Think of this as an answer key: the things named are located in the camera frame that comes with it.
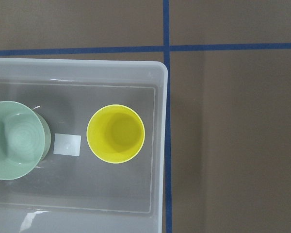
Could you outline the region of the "yellow plastic cup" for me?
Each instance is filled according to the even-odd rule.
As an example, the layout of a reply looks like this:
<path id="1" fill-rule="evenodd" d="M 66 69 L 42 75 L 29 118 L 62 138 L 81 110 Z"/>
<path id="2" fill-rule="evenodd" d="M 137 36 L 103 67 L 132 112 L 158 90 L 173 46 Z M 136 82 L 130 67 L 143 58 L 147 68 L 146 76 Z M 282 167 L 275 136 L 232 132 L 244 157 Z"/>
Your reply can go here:
<path id="1" fill-rule="evenodd" d="M 120 104 L 97 110 L 86 129 L 87 143 L 92 153 L 110 164 L 133 159 L 142 149 L 145 136 L 145 126 L 140 116 Z"/>

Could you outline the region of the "green ceramic bowl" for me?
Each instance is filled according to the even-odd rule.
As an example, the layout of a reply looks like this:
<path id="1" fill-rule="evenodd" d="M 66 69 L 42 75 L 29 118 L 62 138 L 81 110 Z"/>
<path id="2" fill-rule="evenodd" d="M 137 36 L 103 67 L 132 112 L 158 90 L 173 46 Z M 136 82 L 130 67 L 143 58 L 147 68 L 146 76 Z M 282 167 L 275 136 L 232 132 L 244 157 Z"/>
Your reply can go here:
<path id="1" fill-rule="evenodd" d="M 0 101 L 0 180 L 30 173 L 50 144 L 50 128 L 38 113 L 19 102 Z"/>

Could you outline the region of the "white label in box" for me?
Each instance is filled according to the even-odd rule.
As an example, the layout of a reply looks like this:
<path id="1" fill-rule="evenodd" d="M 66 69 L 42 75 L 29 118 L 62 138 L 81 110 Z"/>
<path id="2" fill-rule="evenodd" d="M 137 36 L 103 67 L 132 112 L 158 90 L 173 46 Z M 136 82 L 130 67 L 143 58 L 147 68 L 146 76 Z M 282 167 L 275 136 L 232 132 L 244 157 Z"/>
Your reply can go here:
<path id="1" fill-rule="evenodd" d="M 56 133 L 53 153 L 79 157 L 81 148 L 81 136 Z"/>

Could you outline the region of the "clear plastic storage box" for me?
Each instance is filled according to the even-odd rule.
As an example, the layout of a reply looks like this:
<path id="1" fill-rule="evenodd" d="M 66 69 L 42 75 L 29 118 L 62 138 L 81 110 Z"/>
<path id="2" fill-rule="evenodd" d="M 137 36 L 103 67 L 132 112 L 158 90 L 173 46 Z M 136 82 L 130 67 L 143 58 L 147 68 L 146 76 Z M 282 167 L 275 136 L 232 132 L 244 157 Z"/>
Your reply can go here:
<path id="1" fill-rule="evenodd" d="M 0 233 L 159 233 L 162 230 L 166 66 L 154 61 L 0 58 L 0 101 L 23 103 L 48 123 L 45 159 L 0 181 Z M 145 142 L 130 161 L 97 158 L 91 116 L 110 104 L 133 109 Z M 79 157 L 53 153 L 55 134 L 81 136 Z"/>

